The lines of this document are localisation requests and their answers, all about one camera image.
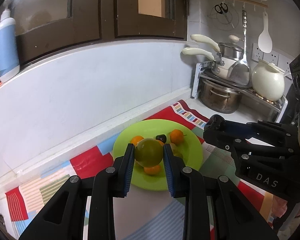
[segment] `large steel pot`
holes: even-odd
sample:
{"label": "large steel pot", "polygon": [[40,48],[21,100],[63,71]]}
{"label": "large steel pot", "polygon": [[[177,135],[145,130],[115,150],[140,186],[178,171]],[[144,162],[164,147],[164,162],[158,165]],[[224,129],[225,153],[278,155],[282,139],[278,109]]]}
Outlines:
{"label": "large steel pot", "polygon": [[242,98],[240,92],[207,79],[203,79],[203,83],[200,100],[207,107],[223,114],[231,114],[238,109]]}

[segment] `orange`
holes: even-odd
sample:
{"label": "orange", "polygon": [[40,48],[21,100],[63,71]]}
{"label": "orange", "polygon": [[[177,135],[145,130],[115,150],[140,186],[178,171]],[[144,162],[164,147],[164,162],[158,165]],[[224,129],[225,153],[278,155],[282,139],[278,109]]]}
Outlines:
{"label": "orange", "polygon": [[137,135],[135,137],[133,137],[130,141],[130,143],[133,143],[133,145],[136,147],[137,143],[140,142],[141,140],[143,140],[144,138],[140,135]]}
{"label": "orange", "polygon": [[170,133],[170,141],[176,145],[183,143],[184,134],[182,131],[175,129]]}
{"label": "orange", "polygon": [[164,143],[160,140],[157,140],[162,146],[164,145]]}
{"label": "orange", "polygon": [[150,168],[144,167],[143,170],[148,175],[156,175],[156,174],[158,174],[160,172],[161,166],[160,165],[156,165],[156,166],[150,167]]}

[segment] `slotted spatula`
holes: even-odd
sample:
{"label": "slotted spatula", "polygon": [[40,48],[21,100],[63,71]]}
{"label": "slotted spatula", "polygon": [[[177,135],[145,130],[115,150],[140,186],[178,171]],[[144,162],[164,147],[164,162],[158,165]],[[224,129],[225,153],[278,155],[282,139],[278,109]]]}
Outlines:
{"label": "slotted spatula", "polygon": [[228,78],[242,86],[249,84],[251,77],[251,68],[247,62],[247,12],[242,10],[242,26],[244,36],[243,57],[235,62],[228,71]]}

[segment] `cream pan handle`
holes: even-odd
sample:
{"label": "cream pan handle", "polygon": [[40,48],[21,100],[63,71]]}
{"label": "cream pan handle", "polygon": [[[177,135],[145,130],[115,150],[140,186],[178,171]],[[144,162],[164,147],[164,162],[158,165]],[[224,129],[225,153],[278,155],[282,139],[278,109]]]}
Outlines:
{"label": "cream pan handle", "polygon": [[199,48],[184,48],[182,50],[182,53],[185,55],[204,55],[206,56],[209,60],[214,60],[214,56],[212,55],[211,52],[208,52],[204,49],[199,49]]}
{"label": "cream pan handle", "polygon": [[209,44],[214,49],[215,52],[220,52],[218,43],[216,43],[213,39],[201,34],[192,34],[190,37],[192,40],[196,42]]}

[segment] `wall socket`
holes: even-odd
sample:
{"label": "wall socket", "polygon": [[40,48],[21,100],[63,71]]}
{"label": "wall socket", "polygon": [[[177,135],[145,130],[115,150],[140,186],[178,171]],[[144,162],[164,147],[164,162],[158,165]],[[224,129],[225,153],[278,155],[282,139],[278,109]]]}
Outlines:
{"label": "wall socket", "polygon": [[292,76],[290,73],[289,64],[291,63],[291,59],[287,58],[284,55],[279,54],[279,60],[277,66],[285,71],[285,75],[292,80]]}
{"label": "wall socket", "polygon": [[263,54],[258,47],[258,43],[253,43],[251,59],[258,62],[259,58],[263,59]]}
{"label": "wall socket", "polygon": [[279,53],[272,50],[270,53],[264,53],[263,54],[263,60],[267,62],[272,62],[276,66],[278,65],[278,60],[279,60]]}

